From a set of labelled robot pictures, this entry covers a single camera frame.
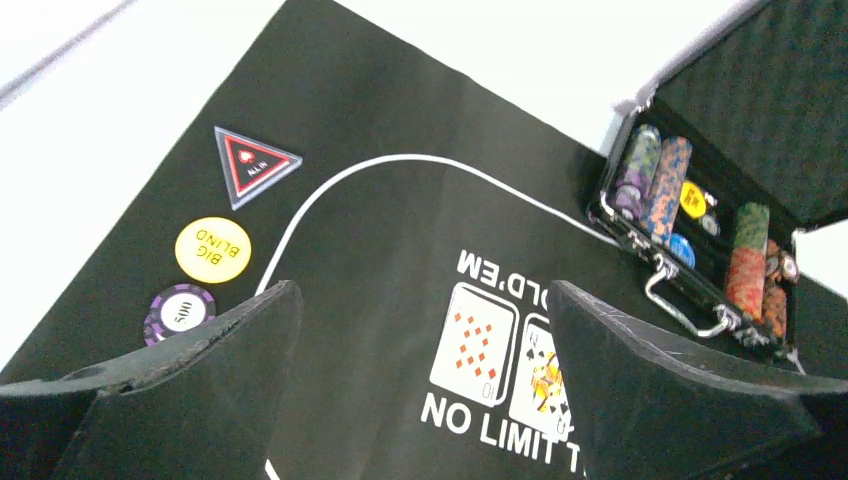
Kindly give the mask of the red triangular all-in marker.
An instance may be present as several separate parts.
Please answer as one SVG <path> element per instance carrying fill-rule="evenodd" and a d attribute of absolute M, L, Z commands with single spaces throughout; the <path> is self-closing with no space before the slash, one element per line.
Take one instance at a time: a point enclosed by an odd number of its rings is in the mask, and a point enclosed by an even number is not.
<path fill-rule="evenodd" d="M 236 132 L 214 127 L 225 186 L 233 211 L 296 171 L 303 158 Z"/>

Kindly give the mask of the yellow round button chip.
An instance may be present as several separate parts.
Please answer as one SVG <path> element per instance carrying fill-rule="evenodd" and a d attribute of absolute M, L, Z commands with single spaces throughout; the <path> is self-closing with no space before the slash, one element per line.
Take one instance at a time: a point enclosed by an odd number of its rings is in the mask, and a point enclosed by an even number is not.
<path fill-rule="evenodd" d="M 252 242 L 233 220 L 204 217 L 189 223 L 177 235 L 174 254 L 178 266 L 191 279 L 221 284 L 234 280 L 247 268 Z"/>

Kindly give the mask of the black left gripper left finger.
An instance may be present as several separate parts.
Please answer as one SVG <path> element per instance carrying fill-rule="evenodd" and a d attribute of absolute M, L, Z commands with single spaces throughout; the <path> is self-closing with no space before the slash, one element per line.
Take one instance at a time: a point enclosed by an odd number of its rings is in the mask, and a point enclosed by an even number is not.
<path fill-rule="evenodd" d="M 303 299 L 281 281 L 215 319 L 1 389 L 5 479 L 260 479 Z"/>

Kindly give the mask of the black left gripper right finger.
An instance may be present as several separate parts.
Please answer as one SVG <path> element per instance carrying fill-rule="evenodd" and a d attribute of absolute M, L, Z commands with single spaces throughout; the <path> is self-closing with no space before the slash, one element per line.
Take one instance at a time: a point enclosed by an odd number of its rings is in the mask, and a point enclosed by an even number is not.
<path fill-rule="evenodd" d="M 708 348 L 565 280 L 549 319 L 592 479 L 843 479 L 847 384 Z"/>

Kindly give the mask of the ten of diamonds card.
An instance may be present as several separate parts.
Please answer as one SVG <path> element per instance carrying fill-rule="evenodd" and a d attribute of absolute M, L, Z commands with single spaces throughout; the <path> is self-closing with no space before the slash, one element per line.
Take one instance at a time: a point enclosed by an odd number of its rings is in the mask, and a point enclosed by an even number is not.
<path fill-rule="evenodd" d="M 430 382 L 486 407 L 501 404 L 511 376 L 518 315 L 513 303 L 468 283 L 456 284 Z"/>

